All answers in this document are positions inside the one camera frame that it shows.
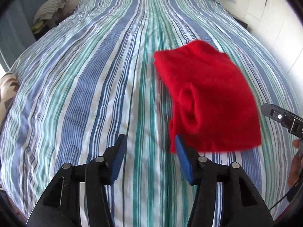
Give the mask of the person's right hand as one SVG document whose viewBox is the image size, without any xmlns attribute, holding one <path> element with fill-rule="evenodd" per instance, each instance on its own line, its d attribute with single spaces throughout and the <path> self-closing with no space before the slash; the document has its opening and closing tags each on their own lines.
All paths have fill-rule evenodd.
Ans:
<svg viewBox="0 0 303 227">
<path fill-rule="evenodd" d="M 299 172 L 298 170 L 302 169 L 302 158 L 299 158 L 299 152 L 296 153 L 291 162 L 291 169 L 288 175 L 288 187 L 291 188 L 295 185 L 295 183 L 299 180 Z"/>
</svg>

